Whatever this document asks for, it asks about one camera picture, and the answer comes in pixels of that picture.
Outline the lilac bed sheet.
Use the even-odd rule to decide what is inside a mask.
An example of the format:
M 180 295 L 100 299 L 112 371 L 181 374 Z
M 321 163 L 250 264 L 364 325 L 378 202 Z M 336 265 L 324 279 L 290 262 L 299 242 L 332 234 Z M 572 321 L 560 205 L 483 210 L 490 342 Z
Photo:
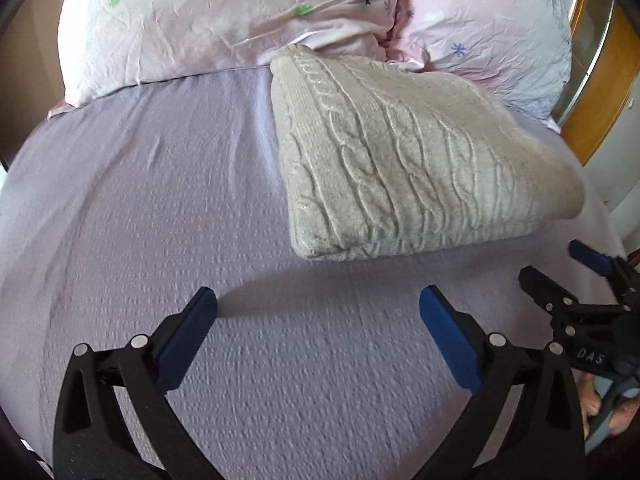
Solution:
M 1 191 L 1 405 L 52 455 L 80 342 L 118 348 L 195 292 L 219 316 L 169 401 L 229 479 L 408 479 L 468 400 L 422 323 L 436 285 L 519 346 L 551 337 L 518 286 L 536 266 L 590 304 L 613 297 L 571 240 L 623 244 L 589 190 L 528 237 L 349 262 L 298 258 L 288 235 L 270 71 L 119 91 L 43 122 Z

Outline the pink floral pillow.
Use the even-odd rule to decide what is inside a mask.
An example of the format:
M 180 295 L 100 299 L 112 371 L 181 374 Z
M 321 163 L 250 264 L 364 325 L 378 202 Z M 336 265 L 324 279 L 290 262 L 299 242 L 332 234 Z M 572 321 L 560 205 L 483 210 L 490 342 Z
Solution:
M 385 56 L 397 0 L 64 0 L 64 101 L 258 67 L 291 44 L 324 55 Z
M 386 50 L 404 70 L 455 74 L 540 120 L 572 71 L 564 0 L 397 0 Z

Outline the wooden headboard frame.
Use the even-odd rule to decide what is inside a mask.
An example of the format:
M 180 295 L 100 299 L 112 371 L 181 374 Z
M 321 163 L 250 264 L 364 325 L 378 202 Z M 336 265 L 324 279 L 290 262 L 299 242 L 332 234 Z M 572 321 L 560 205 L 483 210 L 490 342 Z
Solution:
M 582 164 L 623 113 L 639 75 L 639 0 L 566 0 L 573 73 L 553 117 Z

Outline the beige cable-knit sweater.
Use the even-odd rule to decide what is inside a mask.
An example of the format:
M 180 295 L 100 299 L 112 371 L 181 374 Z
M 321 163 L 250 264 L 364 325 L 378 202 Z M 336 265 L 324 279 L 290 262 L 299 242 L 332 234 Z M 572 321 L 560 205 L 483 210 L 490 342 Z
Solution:
M 303 46 L 270 70 L 299 257 L 436 252 L 526 236 L 582 211 L 574 167 L 469 81 Z

